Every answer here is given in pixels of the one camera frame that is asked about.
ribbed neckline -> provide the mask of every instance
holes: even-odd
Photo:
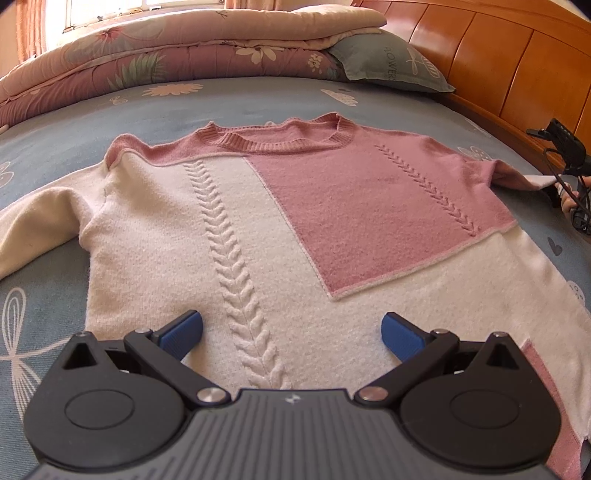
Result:
[[[311,138],[296,138],[286,142],[258,142],[249,140],[241,133],[256,132],[265,130],[266,133],[277,132],[278,134],[293,125],[308,125],[310,127],[326,129],[329,135],[322,140]],[[201,142],[213,147],[222,147],[229,150],[245,153],[258,154],[290,154],[318,150],[331,150],[348,145],[353,139],[356,125],[341,114],[332,112],[322,115],[313,120],[305,121],[300,118],[288,118],[279,125],[264,125],[255,127],[233,127],[226,128],[209,122],[205,127],[195,132]]]

sweater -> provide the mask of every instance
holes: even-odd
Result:
[[[121,135],[0,212],[0,278],[77,235],[86,329],[121,338],[196,309],[204,338],[185,362],[233,394],[353,393],[398,363],[380,338],[388,311],[466,340],[505,330],[535,346],[580,440],[586,311],[491,182],[535,188],[503,162],[337,113],[211,122],[156,146]]]

bed sheet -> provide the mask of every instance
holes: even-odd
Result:
[[[362,125],[429,135],[480,161],[536,169],[473,122],[434,100],[386,88],[296,78],[232,78],[142,86],[27,120],[0,136],[0,209],[102,159],[132,133],[150,144],[176,140],[209,120],[233,127],[312,119],[337,111]],[[494,189],[562,273],[582,304],[591,298],[591,248],[541,192]],[[70,241],[0,281],[0,480],[35,465],[21,417],[61,345],[84,327],[89,258]]]

green pillow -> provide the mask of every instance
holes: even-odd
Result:
[[[353,35],[328,52],[339,60],[349,80],[367,80],[401,90],[453,92],[437,67],[416,48],[389,32]]]

headboard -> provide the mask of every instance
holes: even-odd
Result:
[[[543,141],[556,117],[591,151],[591,23],[550,0],[354,0],[386,15],[456,91],[438,95],[548,173]],[[563,163],[551,156],[556,166]]]

